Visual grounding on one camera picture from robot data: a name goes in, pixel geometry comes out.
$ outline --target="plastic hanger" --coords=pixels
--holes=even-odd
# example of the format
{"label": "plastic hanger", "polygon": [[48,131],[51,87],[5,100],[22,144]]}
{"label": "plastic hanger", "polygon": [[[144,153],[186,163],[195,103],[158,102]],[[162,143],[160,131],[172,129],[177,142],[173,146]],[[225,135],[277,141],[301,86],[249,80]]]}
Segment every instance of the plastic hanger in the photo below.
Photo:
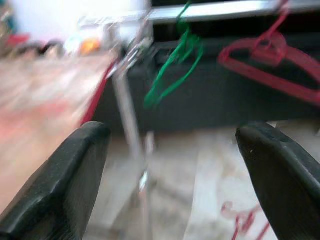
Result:
{"label": "plastic hanger", "polygon": [[245,38],[232,43],[222,50],[218,61],[231,71],[320,107],[320,89],[309,89],[230,57],[230,54],[235,50],[247,49],[253,59],[273,67],[277,67],[282,60],[286,59],[306,71],[320,85],[320,64],[318,61],[304,52],[288,46],[284,36],[277,31],[289,15],[288,0],[283,0],[279,8],[280,17],[268,31],[258,38]]}

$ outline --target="metal pole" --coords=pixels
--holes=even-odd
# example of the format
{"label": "metal pole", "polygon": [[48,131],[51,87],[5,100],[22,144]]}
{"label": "metal pole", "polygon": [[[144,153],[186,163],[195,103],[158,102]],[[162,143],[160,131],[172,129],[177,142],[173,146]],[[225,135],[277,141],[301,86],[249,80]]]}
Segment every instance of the metal pole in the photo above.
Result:
{"label": "metal pole", "polygon": [[[143,21],[141,29],[133,43],[132,49],[129,51],[124,60],[119,64],[118,69],[114,73],[113,86],[120,110],[122,124],[125,132],[127,143],[129,144],[133,161],[137,165],[141,165],[141,177],[138,179],[139,186],[139,202],[142,216],[142,239],[153,240],[153,231],[151,223],[150,211],[150,193],[148,189],[148,165],[143,152],[142,142],[140,139],[137,117],[128,84],[127,72],[129,65],[135,60],[138,54],[138,43],[142,40],[144,27],[147,25]],[[115,28],[109,28],[110,36],[115,36]]]}

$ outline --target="wooden table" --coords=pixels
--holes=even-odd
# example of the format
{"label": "wooden table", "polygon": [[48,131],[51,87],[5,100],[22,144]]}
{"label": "wooden table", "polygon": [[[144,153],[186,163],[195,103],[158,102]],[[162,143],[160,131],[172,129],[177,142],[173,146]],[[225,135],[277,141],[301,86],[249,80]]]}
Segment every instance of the wooden table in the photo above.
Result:
{"label": "wooden table", "polygon": [[80,125],[114,59],[0,62],[0,213]]}

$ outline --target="orange object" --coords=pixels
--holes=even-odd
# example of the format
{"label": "orange object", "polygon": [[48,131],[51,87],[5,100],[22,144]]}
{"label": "orange object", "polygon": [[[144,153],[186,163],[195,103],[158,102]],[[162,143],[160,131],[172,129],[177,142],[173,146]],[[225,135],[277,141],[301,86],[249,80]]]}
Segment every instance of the orange object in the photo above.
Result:
{"label": "orange object", "polygon": [[96,38],[90,38],[90,39],[84,40],[81,45],[80,52],[82,55],[90,54],[92,52],[99,50],[100,45],[101,45],[100,40]]}

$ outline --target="metal bar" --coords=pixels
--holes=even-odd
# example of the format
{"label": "metal bar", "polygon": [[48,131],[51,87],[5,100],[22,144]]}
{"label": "metal bar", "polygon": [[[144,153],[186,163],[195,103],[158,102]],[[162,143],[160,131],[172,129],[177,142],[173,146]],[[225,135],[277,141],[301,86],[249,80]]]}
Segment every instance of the metal bar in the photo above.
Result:
{"label": "metal bar", "polygon": [[[192,4],[183,14],[182,18],[186,21],[200,22],[263,16],[266,14],[274,14],[278,5],[278,0],[236,0]],[[311,12],[320,10],[320,0],[291,0],[288,6],[291,13]],[[183,8],[183,5],[154,7],[147,18],[152,21],[153,24],[174,23]],[[145,11],[131,11],[124,15],[107,17],[84,16],[79,21],[79,27],[83,28],[110,23],[132,23],[143,20],[145,16]]]}

